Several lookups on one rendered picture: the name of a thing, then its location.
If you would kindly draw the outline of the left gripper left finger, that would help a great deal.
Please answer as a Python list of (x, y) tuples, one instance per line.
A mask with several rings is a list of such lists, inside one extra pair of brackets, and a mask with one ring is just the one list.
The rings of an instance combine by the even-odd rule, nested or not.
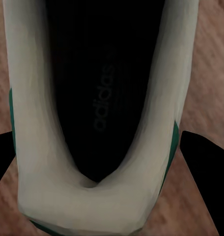
[(13, 144), (12, 130), (10, 130), (10, 132), (0, 135), (0, 180), (14, 157), (17, 158)]

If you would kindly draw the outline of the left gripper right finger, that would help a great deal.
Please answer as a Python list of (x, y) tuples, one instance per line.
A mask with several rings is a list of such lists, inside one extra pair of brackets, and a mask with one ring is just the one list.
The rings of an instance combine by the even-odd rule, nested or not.
[(220, 236), (224, 236), (224, 149), (189, 131), (182, 132), (180, 149)]

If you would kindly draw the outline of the gym shoe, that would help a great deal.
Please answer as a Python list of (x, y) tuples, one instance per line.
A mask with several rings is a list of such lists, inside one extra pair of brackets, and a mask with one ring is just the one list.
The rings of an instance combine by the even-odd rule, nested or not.
[(3, 0), (19, 212), (135, 236), (174, 158), (199, 0)]

